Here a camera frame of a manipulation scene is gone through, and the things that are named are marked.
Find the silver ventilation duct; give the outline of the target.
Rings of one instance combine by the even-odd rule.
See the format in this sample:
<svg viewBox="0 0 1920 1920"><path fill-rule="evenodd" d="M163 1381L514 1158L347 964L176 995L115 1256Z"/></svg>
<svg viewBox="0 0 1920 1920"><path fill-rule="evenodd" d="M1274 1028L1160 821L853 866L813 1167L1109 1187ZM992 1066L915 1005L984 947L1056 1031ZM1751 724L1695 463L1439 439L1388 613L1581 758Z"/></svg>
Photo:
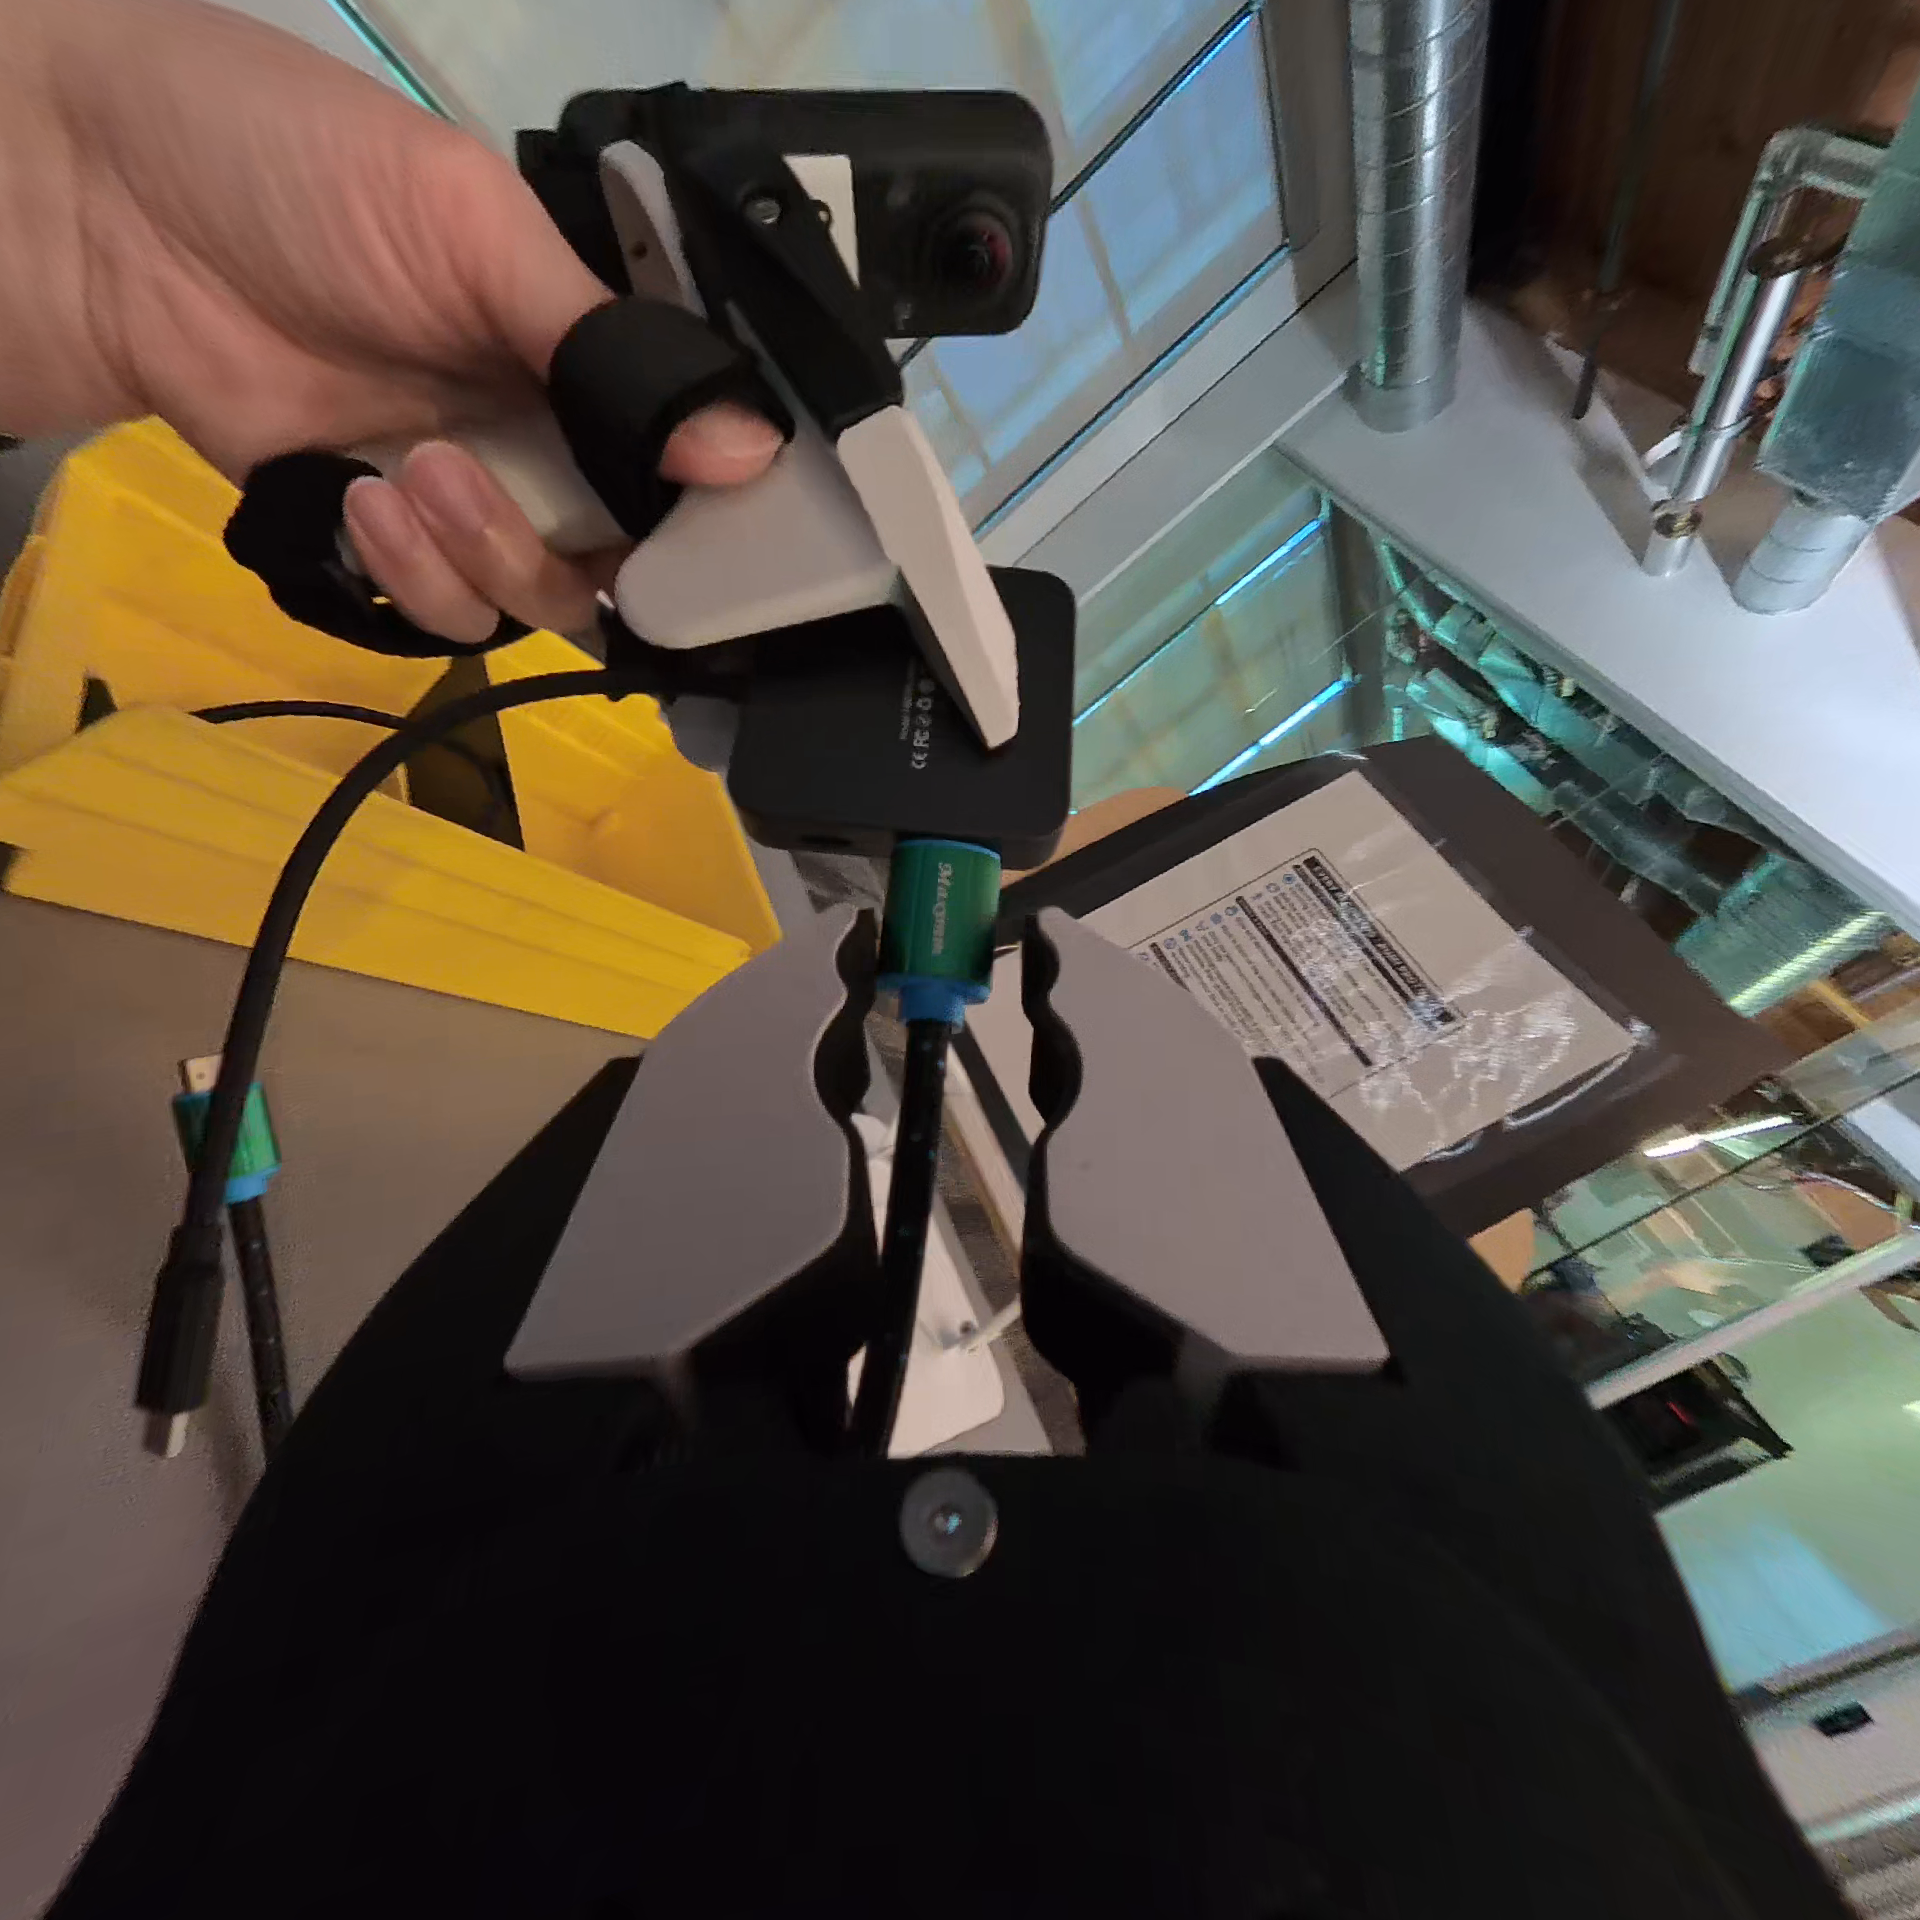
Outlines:
<svg viewBox="0 0 1920 1920"><path fill-rule="evenodd" d="M1348 398L1379 434L1426 426L1455 396L1491 20L1488 3L1348 5Z"/></svg>

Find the yellow plastic bin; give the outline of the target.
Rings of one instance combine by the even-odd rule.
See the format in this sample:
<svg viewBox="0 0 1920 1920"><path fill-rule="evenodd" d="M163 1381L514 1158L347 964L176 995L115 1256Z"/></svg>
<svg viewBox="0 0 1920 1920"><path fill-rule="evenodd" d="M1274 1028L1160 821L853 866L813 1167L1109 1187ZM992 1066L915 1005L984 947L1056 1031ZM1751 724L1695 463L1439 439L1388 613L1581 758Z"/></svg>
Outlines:
<svg viewBox="0 0 1920 1920"><path fill-rule="evenodd" d="M446 668L296 626L223 551L236 488L160 422L64 455L4 586L4 890L252 947L300 832L400 722L587 669L536 634ZM356 810L292 958L651 1037L780 940L717 774L655 702L469 727Z"/></svg>

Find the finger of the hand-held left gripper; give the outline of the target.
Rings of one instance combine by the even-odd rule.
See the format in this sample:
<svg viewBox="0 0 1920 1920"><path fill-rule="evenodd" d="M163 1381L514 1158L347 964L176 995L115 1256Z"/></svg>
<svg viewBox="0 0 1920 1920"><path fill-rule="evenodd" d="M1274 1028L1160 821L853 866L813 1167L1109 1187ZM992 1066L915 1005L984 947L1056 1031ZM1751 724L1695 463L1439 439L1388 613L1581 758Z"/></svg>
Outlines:
<svg viewBox="0 0 1920 1920"><path fill-rule="evenodd" d="M987 751L1020 731L1016 631L920 422L902 405L848 426L835 453L912 594L950 694Z"/></svg>

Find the black adapter hub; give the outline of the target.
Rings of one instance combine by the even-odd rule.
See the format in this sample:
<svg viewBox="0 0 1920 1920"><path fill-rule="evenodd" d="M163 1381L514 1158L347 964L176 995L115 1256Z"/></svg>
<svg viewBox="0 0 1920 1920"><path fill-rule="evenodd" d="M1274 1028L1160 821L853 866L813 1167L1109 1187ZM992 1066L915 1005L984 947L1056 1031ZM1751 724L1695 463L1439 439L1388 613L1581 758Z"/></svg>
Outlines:
<svg viewBox="0 0 1920 1920"><path fill-rule="evenodd" d="M1020 676L1020 727L996 749L891 605L663 656L669 702L734 712L727 790L755 842L885 858L900 838L935 837L1016 871L1056 851L1072 789L1076 604L1040 570L995 566L992 586Z"/></svg>

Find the silver metal rod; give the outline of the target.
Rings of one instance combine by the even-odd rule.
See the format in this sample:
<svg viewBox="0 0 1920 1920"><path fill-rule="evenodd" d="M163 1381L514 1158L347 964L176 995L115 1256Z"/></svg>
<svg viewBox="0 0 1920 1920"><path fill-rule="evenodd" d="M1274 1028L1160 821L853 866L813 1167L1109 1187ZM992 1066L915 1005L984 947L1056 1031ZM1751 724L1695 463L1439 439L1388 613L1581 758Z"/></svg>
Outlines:
<svg viewBox="0 0 1920 1920"><path fill-rule="evenodd" d="M1676 439L1666 499L1656 504L1642 570L1671 579L1688 557L1754 415L1774 349L1791 320L1807 276L1830 267L1838 248L1810 240L1767 240L1747 251L1731 300L1703 347L1692 412Z"/></svg>

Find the galvanised duct box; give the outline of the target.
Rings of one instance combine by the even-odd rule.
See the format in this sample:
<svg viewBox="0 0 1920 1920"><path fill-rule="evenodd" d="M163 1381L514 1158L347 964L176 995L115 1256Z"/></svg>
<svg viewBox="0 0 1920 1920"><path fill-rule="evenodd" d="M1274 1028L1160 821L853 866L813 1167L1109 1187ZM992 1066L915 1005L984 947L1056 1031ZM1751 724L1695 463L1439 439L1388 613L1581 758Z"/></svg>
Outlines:
<svg viewBox="0 0 1920 1920"><path fill-rule="evenodd" d="M1917 110L1891 140L1760 443L1787 500L1735 581L1756 615L1810 607L1917 495Z"/></svg>

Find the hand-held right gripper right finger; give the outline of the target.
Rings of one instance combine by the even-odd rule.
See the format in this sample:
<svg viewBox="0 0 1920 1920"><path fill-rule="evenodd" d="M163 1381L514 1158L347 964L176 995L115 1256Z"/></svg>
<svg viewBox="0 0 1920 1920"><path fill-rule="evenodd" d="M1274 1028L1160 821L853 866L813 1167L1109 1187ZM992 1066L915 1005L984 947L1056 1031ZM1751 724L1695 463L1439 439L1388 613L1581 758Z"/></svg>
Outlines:
<svg viewBox="0 0 1920 1920"><path fill-rule="evenodd" d="M1021 1304L1069 1381L1372 1375L1388 1341L1254 1060L1061 907L1029 918Z"/></svg>

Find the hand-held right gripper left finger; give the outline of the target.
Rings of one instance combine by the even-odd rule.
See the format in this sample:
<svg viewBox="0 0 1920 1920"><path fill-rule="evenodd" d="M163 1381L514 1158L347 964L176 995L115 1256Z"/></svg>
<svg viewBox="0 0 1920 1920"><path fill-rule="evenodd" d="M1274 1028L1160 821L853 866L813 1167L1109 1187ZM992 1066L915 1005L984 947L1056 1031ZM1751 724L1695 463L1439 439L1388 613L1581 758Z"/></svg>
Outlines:
<svg viewBox="0 0 1920 1920"><path fill-rule="evenodd" d="M508 1348L517 1381L851 1381L878 1304L878 923L840 902L643 1052Z"/></svg>

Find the instruction sheet in clear holder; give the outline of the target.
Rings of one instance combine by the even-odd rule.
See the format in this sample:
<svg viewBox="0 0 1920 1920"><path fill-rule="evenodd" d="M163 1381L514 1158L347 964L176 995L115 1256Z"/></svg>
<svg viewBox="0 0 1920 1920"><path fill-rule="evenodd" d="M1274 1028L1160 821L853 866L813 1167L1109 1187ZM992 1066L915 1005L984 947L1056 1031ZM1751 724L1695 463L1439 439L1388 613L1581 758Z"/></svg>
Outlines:
<svg viewBox="0 0 1920 1920"><path fill-rule="evenodd" d="M1563 1111L1644 1039L1358 771L1088 922L1400 1171Z"/></svg>

